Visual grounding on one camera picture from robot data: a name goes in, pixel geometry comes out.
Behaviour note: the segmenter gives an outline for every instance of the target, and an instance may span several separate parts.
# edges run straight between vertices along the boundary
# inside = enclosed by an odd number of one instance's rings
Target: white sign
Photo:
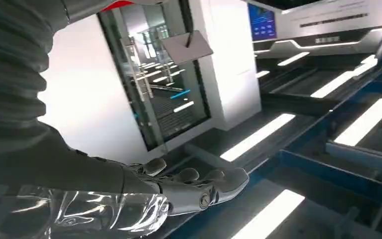
[[[382,26],[382,0],[329,0],[276,13],[279,39],[377,26]]]

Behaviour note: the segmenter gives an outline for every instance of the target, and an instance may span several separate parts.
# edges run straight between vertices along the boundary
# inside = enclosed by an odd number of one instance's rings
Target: fluorescent light panel
[[[150,65],[153,65],[153,64],[155,64],[155,62],[146,63],[146,64],[143,64],[143,65],[141,65],[141,66],[142,66],[142,67],[147,67],[147,66],[150,66]]]
[[[180,107],[178,107],[178,108],[175,108],[175,109],[173,110],[173,112],[177,113],[177,112],[179,112],[179,111],[181,111],[181,110],[184,110],[184,109],[186,109],[186,108],[188,108],[188,107],[190,107],[190,106],[192,106],[192,105],[194,105],[194,102],[193,102],[193,101],[188,102],[188,103],[186,103],[186,104],[184,104],[184,105],[182,105],[182,106],[180,106]]]
[[[296,55],[296,56],[292,56],[291,58],[289,58],[289,59],[287,59],[287,60],[285,60],[285,61],[280,62],[280,63],[278,64],[278,66],[287,66],[287,65],[289,65],[290,63],[292,63],[292,62],[294,62],[294,61],[297,61],[297,60],[301,59],[302,57],[304,57],[304,56],[306,56],[306,55],[308,55],[308,54],[309,54],[309,52],[301,52],[301,53],[299,53],[299,54]]]
[[[355,146],[382,120],[382,99],[376,101],[337,139],[336,143]]]
[[[232,239],[267,238],[304,199],[304,196],[284,190]]]
[[[299,45],[295,40],[282,40],[282,41],[276,41],[273,43],[285,43],[285,42],[290,42],[292,43],[296,48],[298,49],[316,49],[316,48],[322,48],[322,47],[330,47],[330,46],[346,46],[346,45],[356,45],[360,43],[361,41],[354,41],[354,42],[344,42],[344,43],[334,43],[334,44],[325,44],[325,45],[317,45],[317,46],[301,46]],[[269,52],[271,49],[268,50],[260,50],[260,51],[254,51],[254,53],[264,53],[264,52]]]
[[[251,134],[246,139],[242,140],[237,145],[233,146],[231,149],[220,155],[222,159],[225,159],[229,162],[234,161],[239,156],[256,146],[258,143],[263,141],[269,135],[274,133],[276,130],[280,129],[282,126],[287,124],[295,118],[295,115],[282,114],[272,120],[270,123],[266,124],[264,127],[257,130],[255,133]]]
[[[154,71],[153,73],[145,75],[144,77],[139,77],[138,80],[142,80],[142,79],[145,79],[146,77],[157,75],[158,73],[161,73],[161,71]]]
[[[371,62],[371,61],[374,61],[375,58],[376,58],[376,55],[371,55],[371,56],[365,58],[365,59],[361,62],[361,64],[367,64],[367,63],[369,63],[369,62]]]
[[[150,68],[152,68],[152,67],[159,66],[159,65],[161,65],[161,64],[160,64],[160,63],[152,64],[151,66],[146,66],[146,67],[144,67],[144,69],[150,69]]]
[[[260,71],[260,72],[258,72],[258,73],[255,75],[255,77],[260,78],[260,77],[263,77],[263,76],[265,76],[265,75],[267,75],[267,74],[269,74],[269,73],[270,73],[270,71]]]
[[[186,71],[186,70],[180,70],[180,71],[177,71],[177,72],[175,72],[175,73],[172,73],[170,76],[177,76],[177,75],[179,75],[181,72],[184,72],[184,71]]]
[[[329,82],[327,85],[323,86],[322,88],[314,92],[311,95],[311,97],[324,98],[328,94],[332,93],[335,89],[339,88],[341,85],[346,83],[348,80],[352,79],[353,76],[354,76],[354,72],[347,71],[343,73],[342,75],[338,76],[333,81]]]
[[[154,83],[157,83],[157,82],[160,82],[160,81],[164,81],[167,79],[167,76],[163,76],[163,77],[160,77],[160,78],[157,78],[155,80],[153,80]]]
[[[366,64],[359,66],[354,70],[354,76],[362,75],[367,72],[369,69],[373,68],[379,62],[378,59],[374,58],[373,60],[368,61]]]

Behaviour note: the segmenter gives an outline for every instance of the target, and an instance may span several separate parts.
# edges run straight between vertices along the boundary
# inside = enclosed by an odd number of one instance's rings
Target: display monitor
[[[277,38],[274,12],[248,4],[253,41]]]

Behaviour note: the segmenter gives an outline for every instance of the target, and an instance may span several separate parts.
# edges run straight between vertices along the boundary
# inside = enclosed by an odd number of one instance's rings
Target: robotic arm
[[[240,168],[203,180],[193,170],[157,177],[159,159],[123,165],[92,158],[37,120],[45,114],[39,73],[48,68],[54,33],[113,2],[0,0],[0,238],[134,238],[167,216],[228,201],[249,181]]]

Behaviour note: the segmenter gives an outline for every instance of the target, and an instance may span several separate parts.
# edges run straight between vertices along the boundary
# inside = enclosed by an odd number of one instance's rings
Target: glass wall
[[[176,65],[161,39],[187,32],[187,1],[131,4],[99,14],[148,150],[209,119],[198,63]]]

